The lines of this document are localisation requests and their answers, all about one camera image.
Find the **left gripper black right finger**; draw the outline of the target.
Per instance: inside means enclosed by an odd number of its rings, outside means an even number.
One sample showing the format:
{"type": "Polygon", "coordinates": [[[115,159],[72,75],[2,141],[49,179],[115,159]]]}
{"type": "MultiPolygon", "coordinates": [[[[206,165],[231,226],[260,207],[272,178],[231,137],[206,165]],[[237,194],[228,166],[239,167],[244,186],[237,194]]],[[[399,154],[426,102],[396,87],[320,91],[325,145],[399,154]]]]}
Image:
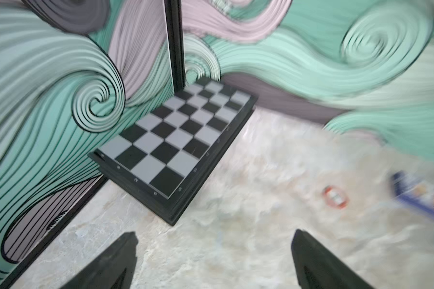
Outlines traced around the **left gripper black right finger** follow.
{"type": "Polygon", "coordinates": [[[307,231],[295,231],[291,252],[303,289],[372,289],[307,231]]]}

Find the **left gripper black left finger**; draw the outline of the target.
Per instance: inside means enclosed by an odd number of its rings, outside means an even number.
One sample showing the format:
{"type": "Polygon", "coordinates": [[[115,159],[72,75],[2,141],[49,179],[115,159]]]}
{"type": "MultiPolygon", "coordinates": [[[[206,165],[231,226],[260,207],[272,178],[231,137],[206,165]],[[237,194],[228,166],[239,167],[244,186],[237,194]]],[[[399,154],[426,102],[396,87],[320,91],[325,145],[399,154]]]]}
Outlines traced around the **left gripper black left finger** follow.
{"type": "Polygon", "coordinates": [[[62,287],[64,289],[129,289],[136,268],[134,232],[125,232],[62,287]]]}

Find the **blue card box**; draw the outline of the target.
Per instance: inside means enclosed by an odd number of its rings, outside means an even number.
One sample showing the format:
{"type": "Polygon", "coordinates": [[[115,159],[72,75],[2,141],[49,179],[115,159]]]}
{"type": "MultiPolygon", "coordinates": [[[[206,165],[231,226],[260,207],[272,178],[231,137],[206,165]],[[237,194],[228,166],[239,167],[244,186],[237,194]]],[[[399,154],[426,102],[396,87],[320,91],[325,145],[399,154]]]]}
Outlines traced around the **blue card box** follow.
{"type": "Polygon", "coordinates": [[[391,184],[398,201],[434,219],[434,183],[400,171],[392,175],[391,184]]]}

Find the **black corner post left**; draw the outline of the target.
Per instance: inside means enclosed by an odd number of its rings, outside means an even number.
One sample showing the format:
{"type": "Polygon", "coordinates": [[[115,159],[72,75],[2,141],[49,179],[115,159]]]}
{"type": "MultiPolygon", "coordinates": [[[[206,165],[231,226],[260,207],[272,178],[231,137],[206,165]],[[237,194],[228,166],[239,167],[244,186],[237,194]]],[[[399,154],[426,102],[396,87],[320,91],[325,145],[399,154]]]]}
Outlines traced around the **black corner post left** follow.
{"type": "Polygon", "coordinates": [[[183,48],[182,2],[180,0],[164,0],[166,25],[168,30],[168,46],[170,51],[172,79],[174,91],[185,87],[185,61],[183,48]]]}

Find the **black and grey chessboard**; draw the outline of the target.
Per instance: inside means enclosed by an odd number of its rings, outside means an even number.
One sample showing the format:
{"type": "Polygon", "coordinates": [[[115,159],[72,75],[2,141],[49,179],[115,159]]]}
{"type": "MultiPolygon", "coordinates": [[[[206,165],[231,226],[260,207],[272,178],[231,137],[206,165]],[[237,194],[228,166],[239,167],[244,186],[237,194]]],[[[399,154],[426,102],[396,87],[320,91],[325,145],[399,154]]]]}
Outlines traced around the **black and grey chessboard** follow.
{"type": "Polygon", "coordinates": [[[252,115],[256,100],[202,77],[90,158],[114,183],[175,225],[252,115]]]}

